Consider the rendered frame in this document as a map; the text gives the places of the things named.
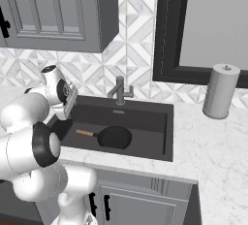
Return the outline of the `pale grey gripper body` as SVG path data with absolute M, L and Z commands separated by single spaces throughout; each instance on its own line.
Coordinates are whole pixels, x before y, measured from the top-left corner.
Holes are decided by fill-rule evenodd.
M 67 104 L 63 108 L 62 120 L 67 120 L 74 104 L 77 102 L 78 89 L 72 85 L 71 92 L 67 98 Z

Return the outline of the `dark grey sink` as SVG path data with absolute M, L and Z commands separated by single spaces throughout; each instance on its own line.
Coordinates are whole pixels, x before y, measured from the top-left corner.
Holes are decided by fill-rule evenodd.
M 100 133 L 109 126 L 123 126 L 132 133 L 125 148 L 100 146 L 95 137 L 76 130 Z M 67 147 L 171 162 L 173 159 L 173 105 L 126 100 L 118 106 L 114 99 L 78 96 L 71 117 L 62 121 L 56 115 L 47 126 Z

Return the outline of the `grey metal tap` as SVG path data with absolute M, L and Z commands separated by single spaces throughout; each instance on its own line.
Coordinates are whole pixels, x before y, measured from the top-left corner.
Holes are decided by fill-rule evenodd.
M 115 87 L 108 93 L 107 97 L 112 99 L 113 96 L 116 96 L 116 104 L 122 106 L 125 104 L 125 97 L 133 98 L 134 97 L 134 87 L 129 86 L 129 91 L 124 91 L 124 78 L 121 76 L 116 77 Z

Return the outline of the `grey upper cupboard door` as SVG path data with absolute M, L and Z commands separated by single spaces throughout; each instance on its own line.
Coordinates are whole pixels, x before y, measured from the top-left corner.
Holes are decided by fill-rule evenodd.
M 101 52 L 99 0 L 0 0 L 11 28 L 6 48 Z

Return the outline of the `black framed window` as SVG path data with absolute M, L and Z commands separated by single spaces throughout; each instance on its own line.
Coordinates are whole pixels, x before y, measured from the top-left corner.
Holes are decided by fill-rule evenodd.
M 224 63 L 248 88 L 248 0 L 158 0 L 155 81 L 205 85 Z

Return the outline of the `grey paper towel roll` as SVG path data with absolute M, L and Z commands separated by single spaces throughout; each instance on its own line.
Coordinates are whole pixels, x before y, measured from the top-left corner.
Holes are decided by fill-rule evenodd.
M 240 75 L 240 69 L 231 64 L 213 66 L 203 102 L 202 112 L 212 119 L 225 119 Z

